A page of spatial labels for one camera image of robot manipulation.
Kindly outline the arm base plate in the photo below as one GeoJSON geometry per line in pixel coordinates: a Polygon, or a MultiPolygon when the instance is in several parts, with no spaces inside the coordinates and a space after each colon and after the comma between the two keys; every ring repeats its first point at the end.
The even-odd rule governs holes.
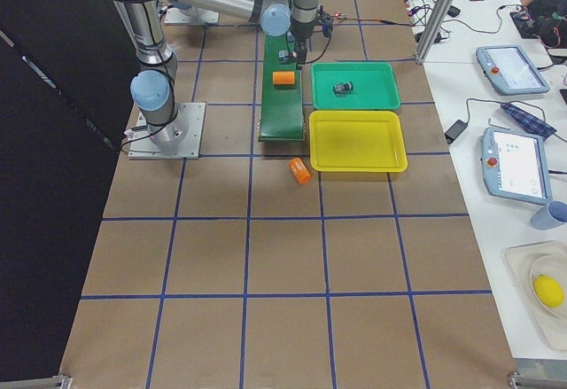
{"type": "Polygon", "coordinates": [[[217,25],[218,21],[218,12],[194,6],[187,9],[169,8],[164,19],[167,26],[212,26],[217,25]]]}
{"type": "Polygon", "coordinates": [[[148,126],[138,112],[136,128],[126,131],[129,159],[197,159],[204,126],[206,104],[176,103],[177,115],[162,130],[148,126]]]}

